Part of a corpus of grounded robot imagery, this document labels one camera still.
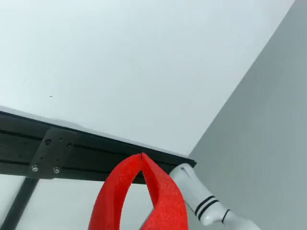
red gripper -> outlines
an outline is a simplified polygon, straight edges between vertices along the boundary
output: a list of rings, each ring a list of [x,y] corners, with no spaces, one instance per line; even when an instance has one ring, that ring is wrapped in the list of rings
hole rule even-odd
[[[143,172],[154,210],[142,230],[187,230],[183,197],[175,182],[145,153],[123,160],[110,173],[96,199],[89,230],[119,230],[124,200],[133,179]]]

black metal leg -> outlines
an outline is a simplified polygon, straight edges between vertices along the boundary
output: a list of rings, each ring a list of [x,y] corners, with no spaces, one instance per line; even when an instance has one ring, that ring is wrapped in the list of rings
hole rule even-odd
[[[14,230],[37,185],[38,179],[25,178],[0,230]]]

gray wall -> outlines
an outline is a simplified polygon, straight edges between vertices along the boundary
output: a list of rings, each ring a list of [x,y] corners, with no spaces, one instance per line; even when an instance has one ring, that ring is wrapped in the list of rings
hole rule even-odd
[[[306,12],[296,0],[190,156],[208,188],[263,230],[307,226]]]

screw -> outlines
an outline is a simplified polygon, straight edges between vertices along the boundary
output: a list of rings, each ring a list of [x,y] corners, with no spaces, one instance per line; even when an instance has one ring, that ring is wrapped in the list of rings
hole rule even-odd
[[[45,144],[46,144],[46,145],[50,145],[50,143],[51,143],[51,139],[45,140]]]
[[[32,171],[37,172],[38,171],[38,166],[37,165],[32,165]]]
[[[59,173],[59,168],[58,168],[58,167],[55,167],[55,168],[53,169],[53,172],[54,172],[55,174]]]

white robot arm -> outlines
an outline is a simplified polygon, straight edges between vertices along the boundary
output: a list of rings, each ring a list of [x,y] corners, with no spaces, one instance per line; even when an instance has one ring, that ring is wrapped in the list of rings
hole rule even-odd
[[[254,222],[238,217],[225,208],[199,180],[189,164],[181,164],[174,168],[170,177],[181,191],[187,205],[204,226],[222,222],[223,230],[260,230]]]

